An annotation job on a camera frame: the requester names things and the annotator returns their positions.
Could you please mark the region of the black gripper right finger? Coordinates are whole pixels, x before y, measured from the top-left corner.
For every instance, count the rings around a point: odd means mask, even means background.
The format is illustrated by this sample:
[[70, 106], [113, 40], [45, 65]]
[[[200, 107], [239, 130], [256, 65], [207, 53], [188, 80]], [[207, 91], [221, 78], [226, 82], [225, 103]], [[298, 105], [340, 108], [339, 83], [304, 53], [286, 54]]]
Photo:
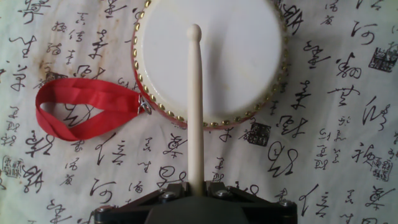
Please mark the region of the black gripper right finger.
[[207, 182], [206, 194], [217, 201], [224, 201], [232, 208], [225, 208], [227, 214], [237, 215], [250, 224], [297, 224], [297, 204], [283, 199], [269, 202], [236, 187], [222, 182]]

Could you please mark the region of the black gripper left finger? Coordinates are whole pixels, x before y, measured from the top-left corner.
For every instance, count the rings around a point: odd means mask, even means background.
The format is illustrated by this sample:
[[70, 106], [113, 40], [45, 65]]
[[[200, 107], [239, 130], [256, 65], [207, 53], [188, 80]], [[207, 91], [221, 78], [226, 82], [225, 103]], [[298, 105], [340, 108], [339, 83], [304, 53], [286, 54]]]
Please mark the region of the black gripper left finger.
[[119, 208], [110, 205], [96, 208], [93, 211], [94, 224], [145, 224], [154, 207], [186, 195], [186, 182], [169, 184]]

